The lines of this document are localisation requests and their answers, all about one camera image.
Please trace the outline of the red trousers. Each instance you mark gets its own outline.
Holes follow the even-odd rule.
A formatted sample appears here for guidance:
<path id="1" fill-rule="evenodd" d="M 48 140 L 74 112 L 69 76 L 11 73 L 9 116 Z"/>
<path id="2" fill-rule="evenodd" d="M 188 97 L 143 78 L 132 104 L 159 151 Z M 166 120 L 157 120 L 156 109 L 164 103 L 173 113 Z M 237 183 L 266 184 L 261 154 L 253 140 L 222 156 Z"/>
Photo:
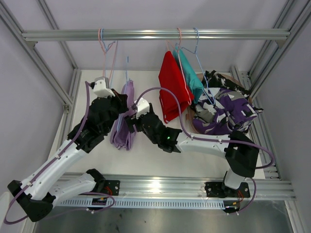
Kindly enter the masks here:
<path id="1" fill-rule="evenodd" d="M 160 86 L 174 94 L 171 95 L 165 90 L 159 91 L 163 119 L 165 123 L 169 123 L 187 109 L 194 100 L 194 95 L 186 84 L 182 72 L 170 51 L 167 51 L 164 55 L 158 78 Z"/>

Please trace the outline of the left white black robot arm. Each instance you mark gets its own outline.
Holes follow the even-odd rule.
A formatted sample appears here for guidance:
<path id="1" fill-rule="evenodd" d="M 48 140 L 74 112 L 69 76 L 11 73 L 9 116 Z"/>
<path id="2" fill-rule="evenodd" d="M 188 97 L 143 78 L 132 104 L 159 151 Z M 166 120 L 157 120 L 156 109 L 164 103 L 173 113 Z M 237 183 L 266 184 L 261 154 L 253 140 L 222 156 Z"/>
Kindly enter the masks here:
<path id="1" fill-rule="evenodd" d="M 55 155 L 28 178 L 8 184 L 8 189 L 32 222 L 45 218 L 60 202 L 92 192 L 111 194 L 104 176 L 96 169 L 56 185 L 56 181 L 76 162 L 88 155 L 107 136 L 119 115 L 128 110 L 128 96 L 112 90 L 107 97 L 86 100 L 86 112 L 80 123 L 68 134 Z"/>

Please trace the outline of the light blue wire hanger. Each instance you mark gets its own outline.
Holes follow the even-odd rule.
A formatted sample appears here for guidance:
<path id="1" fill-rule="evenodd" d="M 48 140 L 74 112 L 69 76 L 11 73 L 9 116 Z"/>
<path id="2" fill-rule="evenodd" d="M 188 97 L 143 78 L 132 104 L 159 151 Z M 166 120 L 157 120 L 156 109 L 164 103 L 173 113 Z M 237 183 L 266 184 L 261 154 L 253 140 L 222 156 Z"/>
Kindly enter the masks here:
<path id="1" fill-rule="evenodd" d="M 103 77 L 104 78 L 108 78 L 108 83 L 111 86 L 112 82 L 113 82 L 113 77 L 114 77 L 114 70 L 115 70 L 115 63 L 116 63 L 116 58 L 117 58 L 117 53 L 118 53 L 119 42 L 118 41 L 112 41 L 111 43 L 106 44 L 105 41 L 104 41 L 104 28 L 100 28 L 98 30 L 98 40 L 99 40 L 101 49 L 102 49 L 103 54 L 104 54 L 104 58 L 103 58 Z M 114 55 L 113 55 L 113 59 L 112 59 L 112 65 L 111 65 L 110 73 L 107 76 L 106 75 L 106 59 L 107 59 L 108 52 L 112 49 L 113 46 L 115 46 Z"/>

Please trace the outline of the purple camouflage trousers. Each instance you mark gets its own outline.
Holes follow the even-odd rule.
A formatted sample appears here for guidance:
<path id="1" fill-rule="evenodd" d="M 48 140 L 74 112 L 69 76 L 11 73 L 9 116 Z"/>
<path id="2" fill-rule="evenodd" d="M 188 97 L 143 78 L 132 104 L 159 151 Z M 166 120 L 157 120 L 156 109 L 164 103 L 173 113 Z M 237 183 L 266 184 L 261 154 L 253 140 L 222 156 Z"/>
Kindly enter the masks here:
<path id="1" fill-rule="evenodd" d="M 263 112 L 250 105 L 242 94 L 223 88 L 211 88 L 216 105 L 202 94 L 195 106 L 192 124 L 200 134 L 225 135 L 233 131 L 248 133 L 253 120 Z"/>

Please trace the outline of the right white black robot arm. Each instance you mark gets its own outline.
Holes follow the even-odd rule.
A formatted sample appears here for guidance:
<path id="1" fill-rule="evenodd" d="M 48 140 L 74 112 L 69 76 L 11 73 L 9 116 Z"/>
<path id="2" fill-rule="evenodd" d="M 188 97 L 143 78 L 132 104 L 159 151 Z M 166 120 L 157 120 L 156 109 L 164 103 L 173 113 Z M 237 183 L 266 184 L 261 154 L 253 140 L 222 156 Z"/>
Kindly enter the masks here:
<path id="1" fill-rule="evenodd" d="M 244 179 L 251 179 L 255 175 L 259 149 L 241 132 L 220 136 L 205 135 L 200 140 L 198 134 L 187 134 L 182 129 L 165 126 L 154 113 L 152 104 L 143 112 L 137 111 L 126 116 L 125 122 L 131 133 L 144 133 L 164 152 L 200 152 L 226 159 L 229 170 L 221 185 L 222 193 L 226 196 L 233 196 Z"/>

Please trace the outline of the salmon pink wire hanger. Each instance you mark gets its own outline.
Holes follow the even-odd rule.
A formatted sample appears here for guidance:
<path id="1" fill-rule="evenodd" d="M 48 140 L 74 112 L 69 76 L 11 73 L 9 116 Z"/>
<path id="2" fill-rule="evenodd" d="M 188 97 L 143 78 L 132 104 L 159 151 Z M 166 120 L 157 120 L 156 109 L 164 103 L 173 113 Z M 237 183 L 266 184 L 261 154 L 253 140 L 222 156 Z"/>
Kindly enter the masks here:
<path id="1" fill-rule="evenodd" d="M 182 33 L 181 33 L 181 30 L 180 28 L 177 27 L 177 30 L 178 30 L 178 33 L 179 33 L 179 42 L 177 43 L 177 49 L 175 49 L 175 46 L 172 45 L 172 43 L 169 41 L 169 40 L 166 40 L 166 48 L 167 48 L 167 51 L 170 51 L 170 47 L 173 48 L 173 50 L 176 51 L 177 53 L 177 57 L 178 57 L 178 62 L 179 62 L 179 67 L 180 67 L 180 70 L 181 70 L 181 73 L 182 73 L 182 77 L 183 77 L 183 81 L 184 81 L 184 87 L 185 87 L 185 91 L 188 95 L 188 105 L 191 105 L 192 104 L 192 100 L 191 100 L 191 97 L 190 97 L 190 91 L 188 90 L 188 86 L 187 86 L 187 83 L 186 83 L 186 79 L 185 79 L 185 75 L 184 75 L 184 71 L 183 71 L 183 67 L 182 67 L 182 63 L 181 63 L 181 60 L 180 60 L 180 45 L 181 45 L 181 42 L 182 42 Z"/>

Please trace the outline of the black white patterned trousers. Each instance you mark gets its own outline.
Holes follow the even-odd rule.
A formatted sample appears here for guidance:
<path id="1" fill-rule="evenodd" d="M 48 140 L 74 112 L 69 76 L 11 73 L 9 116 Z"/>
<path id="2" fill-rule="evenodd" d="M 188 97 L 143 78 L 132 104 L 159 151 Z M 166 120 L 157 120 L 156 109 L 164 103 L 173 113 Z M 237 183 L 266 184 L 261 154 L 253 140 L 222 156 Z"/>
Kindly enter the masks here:
<path id="1" fill-rule="evenodd" d="M 233 79 L 231 76 L 221 74 L 215 70 L 212 72 L 205 71 L 205 77 L 208 84 L 212 88 L 223 88 L 231 91 L 239 92 L 244 96 L 250 105 L 252 105 L 252 100 L 250 98 L 250 91 L 246 90 L 240 82 Z"/>

